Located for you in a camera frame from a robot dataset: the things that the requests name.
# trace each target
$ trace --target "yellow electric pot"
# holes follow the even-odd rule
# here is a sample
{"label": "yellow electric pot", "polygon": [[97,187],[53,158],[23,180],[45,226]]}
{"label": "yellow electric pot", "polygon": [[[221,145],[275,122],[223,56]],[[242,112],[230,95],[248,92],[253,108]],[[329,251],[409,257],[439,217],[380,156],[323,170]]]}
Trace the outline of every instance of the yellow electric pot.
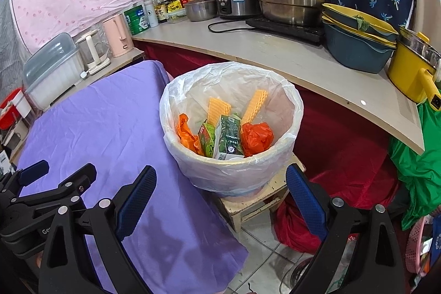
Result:
{"label": "yellow electric pot", "polygon": [[422,33],[400,27],[396,51],[390,62],[388,76],[410,100],[420,103],[426,98],[432,109],[441,110],[441,96],[434,83],[439,74],[441,54]]}

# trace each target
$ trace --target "red basket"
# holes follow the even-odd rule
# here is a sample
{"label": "red basket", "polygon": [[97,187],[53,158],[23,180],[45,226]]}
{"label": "red basket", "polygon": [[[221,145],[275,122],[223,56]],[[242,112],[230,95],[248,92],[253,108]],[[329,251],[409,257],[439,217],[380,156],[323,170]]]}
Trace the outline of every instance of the red basket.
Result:
{"label": "red basket", "polygon": [[[15,89],[11,92],[7,98],[0,104],[0,108],[4,109],[9,101],[15,98],[21,88]],[[0,129],[7,130],[15,122],[15,119],[21,118],[20,113],[17,111],[14,105],[12,105],[6,113],[0,117]]]}

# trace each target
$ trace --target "purple cloth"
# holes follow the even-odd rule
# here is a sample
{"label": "purple cloth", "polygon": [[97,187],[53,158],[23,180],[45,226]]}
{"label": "purple cloth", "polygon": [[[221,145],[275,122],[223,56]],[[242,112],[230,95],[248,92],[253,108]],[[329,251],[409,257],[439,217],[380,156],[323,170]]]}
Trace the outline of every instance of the purple cloth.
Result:
{"label": "purple cloth", "polygon": [[[145,165],[153,166],[156,189],[124,248],[154,294],[211,294],[226,289],[247,250],[164,144],[159,100],[167,83],[160,62],[143,61],[49,109],[32,127],[18,167],[45,159],[50,171],[21,195],[56,188],[90,162],[98,174],[82,197],[92,207],[132,183]],[[91,236],[87,243],[104,289],[115,292]]]}

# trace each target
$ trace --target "pink electric kettle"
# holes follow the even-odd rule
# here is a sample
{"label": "pink electric kettle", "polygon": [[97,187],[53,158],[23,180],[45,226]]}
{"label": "pink electric kettle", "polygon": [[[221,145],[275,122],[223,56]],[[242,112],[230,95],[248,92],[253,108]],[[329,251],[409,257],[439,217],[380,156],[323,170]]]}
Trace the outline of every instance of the pink electric kettle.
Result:
{"label": "pink electric kettle", "polygon": [[104,20],[103,27],[114,57],[133,49],[133,41],[122,14]]}

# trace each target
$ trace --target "white bottle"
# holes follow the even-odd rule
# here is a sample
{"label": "white bottle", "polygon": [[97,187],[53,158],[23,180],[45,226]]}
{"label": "white bottle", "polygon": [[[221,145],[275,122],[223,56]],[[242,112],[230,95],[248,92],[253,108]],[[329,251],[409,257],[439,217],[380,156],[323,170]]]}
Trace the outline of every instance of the white bottle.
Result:
{"label": "white bottle", "polygon": [[153,0],[146,0],[144,2],[144,8],[146,10],[146,15],[149,20],[150,27],[156,27],[159,25],[158,18],[156,18],[155,6],[153,5]]}

